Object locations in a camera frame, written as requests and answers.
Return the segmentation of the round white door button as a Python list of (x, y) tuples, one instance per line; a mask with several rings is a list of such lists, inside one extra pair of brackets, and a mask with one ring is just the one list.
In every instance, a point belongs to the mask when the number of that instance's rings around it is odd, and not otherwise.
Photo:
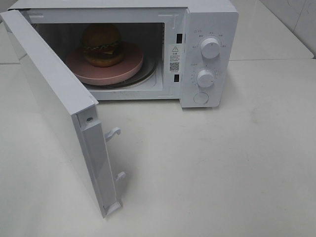
[(194, 102), (197, 104), (206, 104), (208, 102), (209, 96), (207, 93), (200, 92), (194, 96)]

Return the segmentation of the pink round plate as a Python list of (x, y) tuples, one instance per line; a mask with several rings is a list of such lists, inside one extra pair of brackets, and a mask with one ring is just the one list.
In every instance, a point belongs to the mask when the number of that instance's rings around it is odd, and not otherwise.
[(83, 83), (104, 86), (123, 82), (136, 75), (144, 61), (143, 51), (134, 43), (123, 43), (124, 59), (110, 67), (95, 67), (77, 49), (66, 58), (67, 67)]

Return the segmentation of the white microwave door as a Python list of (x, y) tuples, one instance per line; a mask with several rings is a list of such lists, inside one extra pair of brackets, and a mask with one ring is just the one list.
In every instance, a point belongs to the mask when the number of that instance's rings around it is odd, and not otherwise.
[(24, 75), (49, 128), (62, 145), (81, 181), (106, 217), (121, 207), (106, 143), (120, 129), (104, 133), (98, 101), (18, 10), (1, 18)]

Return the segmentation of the toy burger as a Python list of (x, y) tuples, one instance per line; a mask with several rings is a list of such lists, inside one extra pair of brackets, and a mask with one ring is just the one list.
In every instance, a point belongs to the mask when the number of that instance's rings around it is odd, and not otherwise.
[(95, 67), (111, 67), (124, 59), (121, 34), (110, 23), (92, 23), (81, 37), (84, 59)]

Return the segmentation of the glass microwave turntable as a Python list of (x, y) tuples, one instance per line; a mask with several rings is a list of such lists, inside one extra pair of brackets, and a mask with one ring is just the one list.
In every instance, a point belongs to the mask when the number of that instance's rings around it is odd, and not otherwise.
[(86, 83), (84, 83), (83, 85), (88, 88), (99, 88), (99, 89), (117, 89), (117, 88), (133, 86), (147, 80), (155, 72), (157, 68), (157, 64), (158, 63), (156, 59), (151, 58), (151, 57), (145, 57), (140, 70), (134, 76), (132, 76), (131, 78), (127, 80), (110, 84), (110, 85), (90, 85)]

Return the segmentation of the white warning label sticker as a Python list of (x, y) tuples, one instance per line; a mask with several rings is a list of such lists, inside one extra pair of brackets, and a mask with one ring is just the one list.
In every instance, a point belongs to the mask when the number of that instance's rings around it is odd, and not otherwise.
[(168, 46), (168, 69), (171, 73), (180, 73), (184, 48), (182, 44), (170, 44)]

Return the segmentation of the white microwave oven body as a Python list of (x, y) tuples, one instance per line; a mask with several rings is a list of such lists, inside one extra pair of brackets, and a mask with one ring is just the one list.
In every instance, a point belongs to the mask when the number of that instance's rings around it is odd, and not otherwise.
[[(88, 88), (102, 100), (178, 99), (183, 108), (216, 107), (221, 100), (227, 65), (236, 32), (238, 12), (228, 0), (19, 0), (7, 11), (18, 10), (66, 65), (75, 50), (82, 53), (83, 31), (92, 23), (110, 23), (122, 44), (136, 44), (144, 58), (157, 60), (155, 72), (144, 82), (117, 89)], [(200, 42), (208, 36), (220, 40), (220, 53), (202, 56)], [(182, 44), (180, 73), (168, 69), (168, 46)], [(201, 70), (214, 73), (214, 84), (199, 87)], [(194, 102), (197, 93), (209, 96)]]

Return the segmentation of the upper white power knob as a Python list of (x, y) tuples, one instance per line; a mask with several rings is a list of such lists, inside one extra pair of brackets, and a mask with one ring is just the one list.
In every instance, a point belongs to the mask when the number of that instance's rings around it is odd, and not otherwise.
[(206, 59), (213, 59), (220, 53), (221, 43), (215, 36), (208, 36), (201, 40), (200, 50)]

